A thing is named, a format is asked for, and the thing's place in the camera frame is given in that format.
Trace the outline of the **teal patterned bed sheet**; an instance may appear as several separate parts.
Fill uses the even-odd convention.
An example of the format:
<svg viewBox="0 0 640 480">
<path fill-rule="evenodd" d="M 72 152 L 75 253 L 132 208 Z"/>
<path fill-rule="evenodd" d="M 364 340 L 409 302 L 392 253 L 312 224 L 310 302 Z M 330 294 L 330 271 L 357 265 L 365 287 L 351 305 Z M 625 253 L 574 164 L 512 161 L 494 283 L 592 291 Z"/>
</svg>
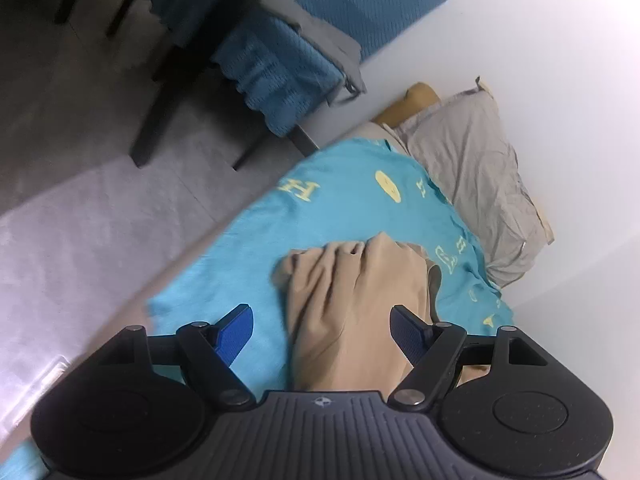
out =
<svg viewBox="0 0 640 480">
<path fill-rule="evenodd" d="M 435 308 L 444 320 L 475 335 L 512 322 L 480 241 L 427 171 L 388 141 L 352 139 L 303 160 L 238 214 L 150 300 L 154 330 L 172 334 L 249 304 L 254 334 L 233 369 L 256 394 L 280 389 L 290 363 L 284 296 L 271 281 L 277 264 L 293 249 L 365 242 L 381 232 L 421 246 L 442 270 Z"/>
</svg>

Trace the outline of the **tan garment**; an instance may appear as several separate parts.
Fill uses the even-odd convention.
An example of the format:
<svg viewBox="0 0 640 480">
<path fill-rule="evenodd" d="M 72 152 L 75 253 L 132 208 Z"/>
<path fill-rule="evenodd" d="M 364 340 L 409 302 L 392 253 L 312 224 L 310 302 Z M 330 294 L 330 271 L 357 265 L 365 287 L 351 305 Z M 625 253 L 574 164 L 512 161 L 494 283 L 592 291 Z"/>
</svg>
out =
<svg viewBox="0 0 640 480">
<path fill-rule="evenodd" d="M 457 292 L 446 304 L 442 268 L 423 247 L 385 233 L 292 250 L 272 281 L 283 296 L 295 390 L 389 396 L 410 370 L 390 333 L 396 306 L 427 323 L 484 328 L 477 302 Z"/>
</svg>

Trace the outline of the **blue folding chair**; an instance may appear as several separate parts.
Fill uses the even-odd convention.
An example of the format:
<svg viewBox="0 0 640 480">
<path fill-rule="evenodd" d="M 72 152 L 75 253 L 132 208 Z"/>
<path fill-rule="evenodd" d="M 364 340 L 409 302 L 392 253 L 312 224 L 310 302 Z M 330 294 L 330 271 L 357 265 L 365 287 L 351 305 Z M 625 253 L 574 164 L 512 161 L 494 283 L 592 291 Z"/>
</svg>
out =
<svg viewBox="0 0 640 480">
<path fill-rule="evenodd" d="M 144 166 L 202 70 L 217 65 L 285 136 L 321 104 L 367 87 L 361 65 L 447 0 L 149 0 L 177 54 L 130 155 Z"/>
</svg>

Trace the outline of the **grey pillow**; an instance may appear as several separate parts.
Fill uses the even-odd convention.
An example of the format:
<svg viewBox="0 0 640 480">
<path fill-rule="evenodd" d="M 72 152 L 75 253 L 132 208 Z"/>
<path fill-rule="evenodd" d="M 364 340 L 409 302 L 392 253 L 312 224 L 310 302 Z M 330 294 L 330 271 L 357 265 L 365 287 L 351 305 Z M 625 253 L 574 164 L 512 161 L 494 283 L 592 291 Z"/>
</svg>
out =
<svg viewBox="0 0 640 480">
<path fill-rule="evenodd" d="M 528 272 L 554 242 L 526 190 L 496 99 L 480 79 L 388 132 L 425 168 L 483 247 L 491 281 L 503 287 Z"/>
</svg>

